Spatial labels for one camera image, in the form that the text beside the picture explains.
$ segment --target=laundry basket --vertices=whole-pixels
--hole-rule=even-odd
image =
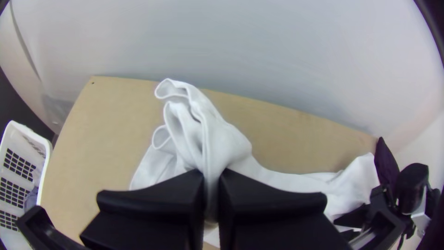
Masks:
[[[15,221],[24,214],[25,197],[34,187],[39,187],[40,204],[51,152],[51,143],[26,126],[15,121],[6,126],[0,143],[0,238],[7,249],[31,249]]]

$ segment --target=white towel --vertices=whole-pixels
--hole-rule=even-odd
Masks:
[[[356,158],[338,173],[295,175],[268,170],[252,156],[248,139],[222,118],[199,89],[165,79],[154,94],[165,102],[165,125],[154,131],[151,146],[129,189],[146,188],[189,170],[200,170],[205,177],[207,197],[204,240],[216,247],[220,247],[217,183],[225,168],[284,191],[323,192],[327,196],[324,213],[330,220],[369,203],[372,188],[379,185],[371,153]]]

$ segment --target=tan cardboard sheet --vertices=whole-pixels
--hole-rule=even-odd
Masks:
[[[92,77],[54,148],[41,205],[58,230],[78,235],[99,212],[96,194],[126,190],[155,128],[163,124],[156,82]],[[376,139],[330,120],[210,90],[226,121],[243,132],[263,166],[286,173],[338,171],[374,152]],[[204,249],[216,249],[204,244]]]

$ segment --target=white cloth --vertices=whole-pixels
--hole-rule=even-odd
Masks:
[[[204,240],[210,244],[219,247],[217,182],[225,168],[284,191],[323,192],[327,196],[324,213],[330,220],[369,203],[371,189],[379,185],[371,153],[356,158],[338,173],[295,175],[268,170],[252,156],[248,139],[222,118],[199,89],[165,79],[154,94],[165,102],[165,125],[154,131],[129,189],[146,188],[189,170],[200,170],[207,198]]]

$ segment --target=cardboard surface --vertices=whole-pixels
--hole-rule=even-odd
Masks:
[[[156,82],[92,77],[62,129],[43,185],[41,205],[55,227],[80,242],[99,212],[97,192],[127,190],[131,177],[163,124]],[[376,139],[297,110],[236,95],[203,92],[253,145],[263,166],[286,173],[338,171],[374,152]],[[204,244],[204,249],[216,249]]]

